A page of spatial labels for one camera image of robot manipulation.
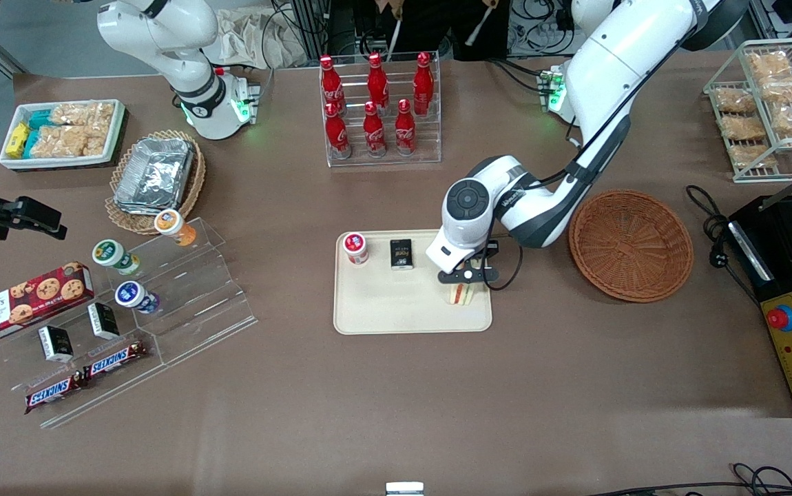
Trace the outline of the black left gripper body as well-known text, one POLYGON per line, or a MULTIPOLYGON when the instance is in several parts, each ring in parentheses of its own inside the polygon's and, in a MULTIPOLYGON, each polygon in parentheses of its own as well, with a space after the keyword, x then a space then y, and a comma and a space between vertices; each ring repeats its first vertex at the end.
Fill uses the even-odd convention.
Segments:
POLYGON ((485 255, 496 256, 499 251, 498 241, 488 241, 487 245, 472 257, 458 264, 452 272, 440 271, 438 282, 443 285, 471 285, 471 283, 496 282, 500 274, 497 268, 491 267, 485 255))

